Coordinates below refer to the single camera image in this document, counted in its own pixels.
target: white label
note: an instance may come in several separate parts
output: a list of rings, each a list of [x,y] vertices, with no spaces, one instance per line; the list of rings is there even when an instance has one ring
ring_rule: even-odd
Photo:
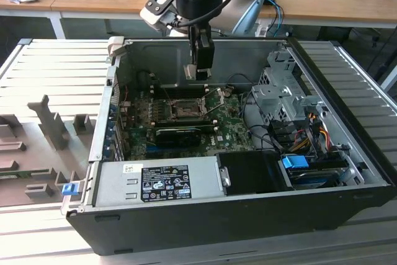
[[[0,179],[15,179],[18,178],[18,176],[16,175],[4,175],[4,176],[0,176]]]
[[[125,164],[123,167],[123,173],[141,173],[143,164]]]

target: gray plastic part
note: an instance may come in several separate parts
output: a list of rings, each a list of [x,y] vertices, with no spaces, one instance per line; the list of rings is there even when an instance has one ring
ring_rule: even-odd
[[[70,175],[70,182],[80,181],[80,177],[77,175],[76,171],[72,171],[72,175]]]
[[[54,194],[54,191],[48,186],[47,183],[44,184],[29,184],[26,186],[27,190],[25,194],[31,199],[45,199],[49,198]]]
[[[0,139],[15,138],[15,134],[9,124],[0,124]]]
[[[14,114],[0,115],[0,124],[8,124],[11,128],[22,126]]]
[[[74,116],[73,126],[77,135],[94,133],[88,114],[77,114]]]
[[[2,142],[0,143],[0,152],[25,151],[26,146],[23,142]]]
[[[32,173],[32,178],[35,180],[55,180],[56,172],[54,168],[50,168],[46,172]]]
[[[59,125],[59,127],[61,128],[62,133],[64,133],[64,132],[66,131],[66,127],[65,127],[65,124],[63,123],[63,121],[62,121],[61,116],[59,115],[59,113],[54,112],[54,113],[51,113],[51,114],[52,114],[52,116],[54,117],[55,123],[56,123],[57,125]],[[40,130],[42,130],[43,134],[44,134],[45,136],[47,136],[47,132],[45,131],[43,124],[38,124],[38,127],[40,127]]]
[[[19,164],[16,161],[0,161],[0,172],[16,171]]]
[[[44,95],[41,102],[29,102],[27,106],[30,110],[36,112],[37,117],[43,124],[43,128],[48,133],[55,149],[62,150],[66,147],[68,142],[62,136],[62,127],[55,122],[53,115],[48,108],[48,101],[48,95]]]
[[[55,179],[55,186],[62,191],[63,185],[68,183],[68,180],[65,178],[62,172],[58,172]]]
[[[32,38],[22,38],[19,40],[18,45],[30,45]]]

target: slotted metal surface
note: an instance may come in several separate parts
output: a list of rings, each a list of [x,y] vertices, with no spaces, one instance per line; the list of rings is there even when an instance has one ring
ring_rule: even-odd
[[[397,166],[397,106],[343,50],[331,42],[300,42],[338,95]],[[303,82],[316,94],[305,75]]]
[[[76,114],[96,119],[109,66],[106,40],[33,40],[2,67],[0,114],[38,122],[27,103],[46,94],[63,121]]]

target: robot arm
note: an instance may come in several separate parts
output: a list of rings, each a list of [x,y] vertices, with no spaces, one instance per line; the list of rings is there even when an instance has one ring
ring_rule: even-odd
[[[243,1],[257,4],[255,13],[250,14],[250,22],[247,23],[247,20],[244,20],[247,24],[245,27],[252,27],[254,24],[252,19],[256,20],[263,0]],[[191,64],[185,66],[186,78],[201,81],[210,77],[215,53],[210,22],[214,20],[219,24],[229,24],[226,28],[220,26],[220,29],[235,31],[235,14],[225,14],[226,19],[231,19],[232,22],[219,22],[219,19],[225,18],[221,18],[223,9],[226,6],[229,8],[232,2],[233,0],[149,0],[141,11],[141,17],[156,30],[171,29],[174,34],[177,32],[179,35],[189,37],[192,61]],[[241,7],[246,8],[239,2],[235,4],[238,6],[237,10]],[[246,11],[242,12],[240,17],[245,15]]]

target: desk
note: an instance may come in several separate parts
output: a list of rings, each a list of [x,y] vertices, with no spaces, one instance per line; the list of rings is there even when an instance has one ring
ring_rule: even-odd
[[[285,11],[284,24],[374,28],[397,25],[397,0],[277,0],[277,3]],[[269,18],[266,12],[262,10],[261,19]]]
[[[62,18],[140,19],[146,0],[39,0],[15,5],[0,0],[0,15],[47,17],[56,37],[65,38]],[[397,0],[277,0],[285,11],[284,24],[341,27],[394,28]],[[264,7],[259,16],[268,24],[275,16],[273,7]]]

